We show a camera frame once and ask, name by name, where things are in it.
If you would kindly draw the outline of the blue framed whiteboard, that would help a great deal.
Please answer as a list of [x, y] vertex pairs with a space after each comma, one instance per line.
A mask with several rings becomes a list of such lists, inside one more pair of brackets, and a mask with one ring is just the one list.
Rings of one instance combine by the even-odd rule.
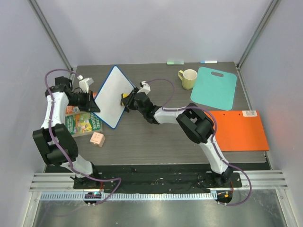
[[118, 66], [113, 66], [95, 97], [95, 103], [100, 109], [99, 112], [94, 112], [95, 116], [111, 129], [115, 129], [125, 109], [120, 105], [121, 95], [130, 94], [133, 89], [134, 84]]

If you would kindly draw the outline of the yellow whiteboard eraser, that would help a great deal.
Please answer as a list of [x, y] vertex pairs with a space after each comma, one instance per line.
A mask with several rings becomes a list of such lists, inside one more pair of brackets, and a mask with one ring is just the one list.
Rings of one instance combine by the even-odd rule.
[[128, 100], [129, 100], [129, 94], [123, 93], [121, 95], [121, 101], [120, 101], [121, 106], [127, 106]]

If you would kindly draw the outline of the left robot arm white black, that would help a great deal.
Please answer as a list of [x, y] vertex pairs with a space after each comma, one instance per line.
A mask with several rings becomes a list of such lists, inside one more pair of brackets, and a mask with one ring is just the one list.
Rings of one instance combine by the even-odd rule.
[[74, 92], [71, 80], [56, 77], [55, 85], [45, 92], [47, 110], [41, 128], [33, 131], [33, 140], [43, 161], [48, 166], [59, 166], [75, 173], [73, 181], [81, 186], [95, 189], [101, 177], [95, 166], [79, 155], [78, 146], [65, 126], [65, 109], [77, 106], [88, 113], [100, 112], [94, 101], [92, 91]]

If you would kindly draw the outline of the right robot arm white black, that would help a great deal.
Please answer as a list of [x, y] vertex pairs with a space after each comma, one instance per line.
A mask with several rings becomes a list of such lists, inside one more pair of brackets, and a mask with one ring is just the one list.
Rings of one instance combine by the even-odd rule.
[[125, 110], [139, 111], [144, 119], [151, 124], [177, 124], [193, 143], [198, 144], [206, 155], [213, 174], [214, 182], [220, 187], [231, 181], [233, 167], [222, 154], [217, 144], [216, 121], [208, 116], [194, 103], [181, 108], [164, 108], [154, 105], [148, 95], [134, 88], [130, 94], [121, 95], [120, 105]]

